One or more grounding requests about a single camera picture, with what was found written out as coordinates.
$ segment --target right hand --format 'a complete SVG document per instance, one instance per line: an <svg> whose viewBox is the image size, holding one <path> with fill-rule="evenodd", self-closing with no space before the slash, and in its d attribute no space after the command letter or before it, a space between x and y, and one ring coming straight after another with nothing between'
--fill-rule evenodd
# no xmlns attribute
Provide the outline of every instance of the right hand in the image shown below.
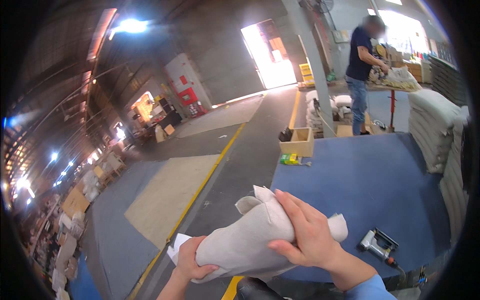
<svg viewBox="0 0 480 300"><path fill-rule="evenodd" d="M328 271L344 250L333 239L327 217L290 193L275 190L275 196L292 222L298 248L286 240L270 241L268 247L287 257L292 264Z"/></svg>
<svg viewBox="0 0 480 300"><path fill-rule="evenodd" d="M389 68L388 68L388 66L387 66L386 64L382 63L379 67L380 67L380 70L382 70L382 72L383 72L385 75L388 74Z"/></svg>

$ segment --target left hand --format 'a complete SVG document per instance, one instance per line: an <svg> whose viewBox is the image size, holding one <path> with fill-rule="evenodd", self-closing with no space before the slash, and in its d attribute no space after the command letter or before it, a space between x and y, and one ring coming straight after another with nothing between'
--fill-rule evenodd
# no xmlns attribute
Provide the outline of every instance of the left hand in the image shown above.
<svg viewBox="0 0 480 300"><path fill-rule="evenodd" d="M206 236L193 237L188 239L180 246L179 260L177 267L173 270L174 274L185 281L191 279L201 279L207 274L218 270L218 266L206 264L198 266L195 261L195 253L198 245L206 238Z"/></svg>

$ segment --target yellow floor line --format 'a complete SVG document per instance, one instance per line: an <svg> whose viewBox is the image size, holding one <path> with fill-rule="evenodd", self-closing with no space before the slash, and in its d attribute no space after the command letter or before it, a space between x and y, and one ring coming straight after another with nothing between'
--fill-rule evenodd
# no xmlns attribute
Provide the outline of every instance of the yellow floor line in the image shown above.
<svg viewBox="0 0 480 300"><path fill-rule="evenodd" d="M225 294L223 294L222 300L233 300L237 294L237 283L243 278L243 276L234 276L230 284L228 285Z"/></svg>
<svg viewBox="0 0 480 300"><path fill-rule="evenodd" d="M198 188L197 192L195 192L195 194L193 195L192 199L190 200L190 202L188 203L187 207L185 208L185 210L183 211L183 213L181 214L180 216L180 219L178 220L178 222L175 224L175 227L172 229L172 231L170 232L170 235L168 236L168 239L167 241L170 241L170 238L172 237L172 235L175 233L175 230L177 230L177 227L180 225L180 222L183 220L183 218L185 217L185 215L187 214L188 210L190 209L190 206L193 204L193 202L195 201L195 199L197 198L198 194L200 194L200 192L202 191L202 189L204 188L204 186L206 185L206 183L208 182L208 180L210 179L210 177L212 176L213 172L215 171L216 167L218 166L218 164L220 163L220 161L222 160L223 156L225 156L225 153L227 153L228 149L230 148L230 146L232 146L233 142L235 141L235 139L238 137L239 133L241 132L241 130L243 129L243 127L245 126L245 123L243 123L242 125L240 125L240 127L238 128L237 132L233 135L233 137L230 139L230 142L225 146L225 148L223 148L223 151L222 153L220 153L220 156L218 157L218 159L216 160L216 162L214 163L213 167L210 169L210 172L208 172L208 175L207 177L205 178L205 180L202 182L202 184L200 185L200 187ZM148 273L150 273L150 271L152 270L153 266L155 265L157 259L160 257L160 254L162 253L162 250L160 250L158 252L158 254L155 256L155 258L150 262L150 264L148 265L148 267L145 269L145 272L142 274L142 276L140 277L140 279L138 280L137 284L135 285L135 288L132 290L132 292L130 293L130 296L128 297L129 300L133 300L135 299L135 297L137 296L138 294L138 291L140 290L140 288L142 287L142 284L144 283L145 279L147 278L148 276Z"/></svg>
<svg viewBox="0 0 480 300"><path fill-rule="evenodd" d="M288 124L288 128L290 129L295 127L295 119L297 118L299 100L300 100L300 91L297 91L297 95L295 96L295 103L293 104L292 116L290 117L290 123Z"/></svg>

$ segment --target navy t-shirt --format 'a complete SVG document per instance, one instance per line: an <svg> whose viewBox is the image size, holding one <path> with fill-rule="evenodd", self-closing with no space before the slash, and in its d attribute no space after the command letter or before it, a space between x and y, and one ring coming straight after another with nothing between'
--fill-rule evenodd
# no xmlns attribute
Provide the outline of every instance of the navy t-shirt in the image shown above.
<svg viewBox="0 0 480 300"><path fill-rule="evenodd" d="M348 63L347 76L366 81L372 66L359 58L359 52L357 49L358 46L365 46L368 49L368 53L372 53L372 43L370 42L370 37L361 26L355 28L352 33L352 39L350 41L350 61Z"/></svg>

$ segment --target wall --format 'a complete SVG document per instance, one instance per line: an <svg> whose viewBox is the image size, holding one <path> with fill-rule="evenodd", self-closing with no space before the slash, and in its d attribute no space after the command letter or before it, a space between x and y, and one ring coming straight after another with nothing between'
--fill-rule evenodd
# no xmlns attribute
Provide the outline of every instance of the wall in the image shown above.
<svg viewBox="0 0 480 300"><path fill-rule="evenodd" d="M402 0L402 5L397 5L385 0L376 0L376 4L379 10L394 11L419 20L429 39L444 40L440 32L430 24L429 17L422 11L415 0ZM372 8L368 0L335 0L330 14L332 15L337 30L353 30L362 22L363 17L368 15L368 8ZM333 29L328 14L325 15L324 18L329 23L331 29ZM327 35L329 36L331 45L333 68L337 78L340 79L345 76L345 71L347 70L350 44L335 43L331 31L328 31Z"/></svg>
<svg viewBox="0 0 480 300"><path fill-rule="evenodd" d="M273 19L298 81L306 63L300 40L290 28L281 0L209 0L173 21L170 36L158 48L163 65L185 52L212 104L264 90L241 29Z"/></svg>

